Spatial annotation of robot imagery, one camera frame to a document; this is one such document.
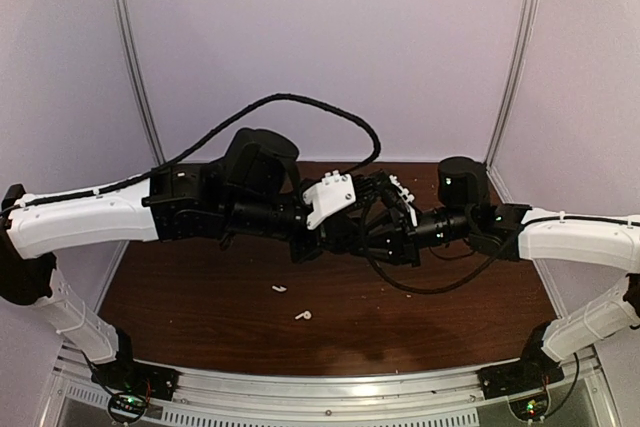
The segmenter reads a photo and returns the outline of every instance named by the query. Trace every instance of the brown wooden board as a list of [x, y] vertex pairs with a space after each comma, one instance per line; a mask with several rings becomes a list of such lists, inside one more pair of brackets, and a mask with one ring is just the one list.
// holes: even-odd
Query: brown wooden board
[[[396, 173], [420, 208], [438, 205], [435, 164], [375, 167]], [[301, 164], [309, 177], [335, 168]], [[460, 244], [438, 252], [462, 253]], [[482, 260], [443, 262], [426, 251], [419, 268], [387, 269], [407, 284], [435, 287]], [[311, 320], [294, 320], [305, 310]], [[204, 239], [132, 243], [101, 315], [131, 335], [139, 359], [276, 375], [405, 373], [509, 359], [533, 327], [554, 318], [530, 262], [496, 262], [454, 292], [418, 296], [385, 284], [363, 259], [323, 254], [294, 265], [287, 244], [249, 237], [226, 252]]]

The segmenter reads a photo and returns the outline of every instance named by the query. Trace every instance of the black cable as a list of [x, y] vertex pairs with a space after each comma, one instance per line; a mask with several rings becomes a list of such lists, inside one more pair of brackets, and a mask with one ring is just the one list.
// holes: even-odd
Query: black cable
[[[338, 117], [341, 117], [343, 119], [348, 120], [349, 122], [354, 123], [355, 125], [357, 125], [361, 129], [363, 129], [369, 135], [369, 137], [371, 138], [371, 142], [373, 143], [373, 150], [372, 150], [371, 154], [366, 159], [364, 159], [363, 161], [359, 162], [355, 166], [353, 166], [350, 169], [348, 169], [345, 173], [351, 173], [351, 172], [354, 172], [355, 170], [358, 170], [358, 169], [360, 169], [360, 168], [362, 168], [362, 167], [364, 167], [366, 165], [369, 165], [371, 162], [376, 160], [378, 158], [378, 156], [380, 155], [380, 151], [382, 150], [382, 146], [380, 144], [380, 139], [378, 138], [378, 134], [376, 134], [375, 130], [373, 130], [373, 127], [371, 127], [361, 117], [358, 117], [357, 115], [352, 114], [351, 112], [347, 112], [347, 111], [342, 110], [342, 109], [340, 109], [338, 107], [335, 107], [333, 105], [327, 104], [326, 102], [322, 102], [320, 100], [312, 99], [312, 98], [306, 97], [304, 95], [285, 94], [285, 93], [272, 94], [272, 95], [269, 95], [267, 97], [263, 97], [262, 99], [259, 99], [259, 100], [255, 101], [255, 102], [253, 102], [252, 104], [249, 104], [248, 106], [246, 106], [241, 111], [236, 112], [231, 117], [227, 118], [226, 120], [224, 120], [223, 122], [218, 124], [216, 127], [211, 129], [206, 135], [204, 135], [200, 140], [198, 140], [191, 147], [189, 147], [188, 149], [183, 151], [181, 154], [177, 155], [176, 157], [174, 157], [171, 160], [168, 160], [167, 162], [163, 163], [162, 165], [159, 165], [157, 167], [154, 167], [154, 168], [150, 169], [149, 171], [147, 171], [147, 172], [145, 172], [143, 174], [136, 175], [135, 177], [131, 177], [129, 179], [121, 180], [120, 182], [116, 182], [114, 184], [107, 185], [107, 186], [102, 187], [101, 189], [99, 189], [97, 191], [94, 191], [92, 189], [92, 190], [83, 190], [83, 191], [78, 191], [78, 192], [73, 192], [73, 193], [68, 193], [68, 194], [52, 195], [52, 196], [48, 196], [48, 197], [39, 197], [37, 199], [32, 200], [31, 202], [27, 202], [27, 204], [25, 206], [28, 207], [28, 206], [32, 206], [32, 205], [52, 204], [54, 202], [63, 202], [63, 201], [67, 201], [67, 200], [81, 199], [81, 198], [85, 198], [85, 197], [92, 197], [92, 196], [94, 196], [96, 194], [97, 195], [108, 194], [110, 192], [115, 192], [115, 191], [120, 190], [120, 189], [125, 189], [127, 187], [131, 187], [132, 185], [135, 185], [135, 184], [137, 184], [139, 182], [142, 182], [143, 180], [149, 179], [153, 175], [155, 175], [155, 174], [167, 169], [168, 167], [172, 167], [172, 166], [182, 162], [187, 157], [189, 157], [191, 154], [193, 154], [194, 152], [196, 152], [199, 149], [201, 149], [204, 145], [206, 145], [211, 139], [213, 139], [216, 135], [218, 135], [224, 129], [229, 127], [234, 122], [237, 122], [238, 120], [242, 119], [244, 116], [250, 114], [254, 110], [257, 110], [260, 107], [263, 107], [264, 105], [267, 105], [267, 104], [269, 104], [271, 102], [276, 102], [276, 101], [281, 101], [281, 100], [288, 100], [288, 101], [292, 101], [292, 102], [298, 102], [300, 104], [309, 105], [311, 107], [315, 107], [317, 109], [320, 109], [320, 110], [322, 110], [324, 112], [328, 112], [330, 114], [336, 115]], [[0, 212], [0, 216], [5, 216], [8, 212], [10, 212], [14, 208], [18, 208], [18, 207], [20, 207], [20, 206], [11, 206], [11, 207], [9, 207], [7, 209], [4, 209], [2, 212]]]
[[467, 257], [471, 257], [473, 254], [476, 253], [475, 250], [472, 250], [472, 251], [467, 252], [465, 254], [452, 255], [451, 257], [447, 257], [445, 255], [438, 254], [435, 250], [433, 250], [432, 247], [429, 247], [429, 252], [431, 252], [431, 255], [433, 255], [436, 259], [445, 260], [447, 262], [452, 262], [454, 260], [466, 259]]
[[371, 210], [371, 205], [372, 204], [369, 203], [363, 209], [362, 217], [360, 218], [360, 241], [362, 242], [362, 250], [364, 253], [364, 257], [367, 259], [367, 261], [369, 262], [373, 270], [382, 278], [382, 280], [384, 280], [389, 285], [391, 285], [392, 287], [395, 287], [398, 290], [402, 290], [404, 292], [409, 292], [417, 295], [444, 294], [446, 292], [451, 292], [452, 290], [455, 290], [458, 287], [462, 287], [464, 284], [468, 282], [471, 282], [478, 275], [480, 275], [487, 268], [489, 268], [491, 264], [499, 258], [500, 254], [502, 254], [502, 252], [504, 252], [511, 245], [511, 243], [518, 237], [518, 234], [520, 234], [520, 232], [522, 232], [522, 230], [524, 229], [524, 225], [520, 226], [520, 228], [514, 231], [491, 257], [489, 257], [482, 264], [480, 264], [480, 266], [478, 266], [473, 272], [467, 274], [460, 280], [457, 280], [456, 282], [453, 282], [452, 284], [449, 284], [449, 285], [445, 285], [443, 287], [437, 287], [435, 289], [421, 289], [418, 287], [411, 287], [409, 285], [404, 285], [398, 282], [397, 280], [391, 278], [384, 271], [384, 269], [382, 269], [382, 267], [378, 265], [376, 260], [371, 255], [371, 252], [369, 251], [369, 246], [367, 245], [366, 231], [365, 231], [367, 216], [369, 215], [369, 211]]
[[569, 391], [567, 392], [567, 395], [564, 396], [564, 399], [562, 399], [562, 402], [560, 402], [558, 404], [558, 406], [552, 412], [544, 415], [544, 420], [547, 420], [552, 415], [556, 415], [558, 413], [558, 411], [562, 407], [564, 407], [564, 404], [567, 403], [567, 400], [569, 400], [569, 397], [571, 397], [571, 394], [576, 389], [576, 384], [578, 383], [578, 378], [580, 377], [580, 359], [578, 358], [578, 354], [577, 353], [574, 353], [573, 357], [576, 359], [576, 375], [573, 378], [573, 382], [571, 383], [571, 387], [569, 387]]
[[[82, 356], [84, 357], [84, 360], [87, 363], [87, 367], [89, 367], [93, 378], [96, 379], [96, 382], [102, 388], [102, 390], [104, 390], [109, 395], [109, 401], [107, 402], [107, 413], [109, 414], [109, 417], [111, 417], [111, 420], [123, 425], [130, 425], [140, 420], [149, 408], [148, 395], [146, 399], [143, 399], [141, 396], [130, 392], [113, 392], [104, 384], [104, 382], [100, 378], [100, 373], [98, 372], [95, 364], [89, 360], [87, 354], [82, 352]], [[132, 406], [131, 399], [135, 399], [139, 403], [139, 405]], [[126, 412], [127, 407], [130, 408], [131, 413], [134, 414], [133, 416], [129, 417], [114, 411], [115, 408], [118, 408], [121, 411]]]

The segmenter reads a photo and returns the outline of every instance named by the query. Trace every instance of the white wall panel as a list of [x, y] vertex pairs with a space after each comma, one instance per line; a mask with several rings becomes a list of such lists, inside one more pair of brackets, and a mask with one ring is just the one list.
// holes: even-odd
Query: white wall panel
[[[112, 0], [0, 0], [0, 195], [21, 182], [54, 192], [151, 164]], [[59, 253], [95, 304], [114, 245]], [[59, 347], [32, 312], [0, 299], [0, 425], [32, 426]]]
[[[496, 168], [516, 201], [551, 210], [640, 212], [640, 0], [540, 0]], [[569, 309], [620, 272], [549, 263]], [[599, 352], [623, 425], [638, 425], [640, 334]]]
[[[160, 139], [173, 156], [264, 95], [320, 98], [365, 117], [383, 158], [484, 156], [522, 0], [128, 0]], [[248, 119], [307, 159], [365, 156], [370, 142], [299, 105]], [[224, 152], [231, 132], [194, 157]]]

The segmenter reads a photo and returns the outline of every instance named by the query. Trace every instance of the black cylindrical motor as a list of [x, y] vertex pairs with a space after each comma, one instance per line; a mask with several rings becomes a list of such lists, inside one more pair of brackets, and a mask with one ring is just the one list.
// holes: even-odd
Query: black cylindrical motor
[[469, 235], [469, 221], [463, 211], [447, 208], [425, 212], [420, 217], [413, 239], [417, 248], [437, 247]]
[[307, 214], [291, 200], [261, 202], [239, 200], [234, 203], [227, 232], [289, 240], [305, 229]]

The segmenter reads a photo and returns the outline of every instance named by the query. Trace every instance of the robotic arm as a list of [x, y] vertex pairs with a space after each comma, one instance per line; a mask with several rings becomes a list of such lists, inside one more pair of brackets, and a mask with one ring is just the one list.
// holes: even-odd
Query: robotic arm
[[[177, 373], [133, 360], [131, 341], [102, 321], [56, 269], [52, 251], [113, 240], [206, 237], [228, 248], [237, 234], [289, 243], [295, 263], [324, 251], [393, 265], [420, 265], [420, 249], [465, 240], [497, 258], [555, 258], [611, 265], [627, 275], [570, 316], [534, 330], [513, 364], [480, 372], [487, 398], [537, 387], [578, 350], [640, 325], [640, 216], [603, 218], [491, 205], [483, 164], [454, 157], [439, 164], [442, 207], [421, 212], [398, 179], [327, 173], [301, 180], [298, 149], [266, 130], [241, 129], [211, 163], [176, 164], [134, 185], [93, 196], [47, 196], [12, 186], [0, 218], [0, 296], [30, 306], [74, 342], [94, 375], [114, 389], [170, 400]], [[290, 191], [282, 193], [290, 184]], [[366, 213], [381, 202], [370, 221]]]

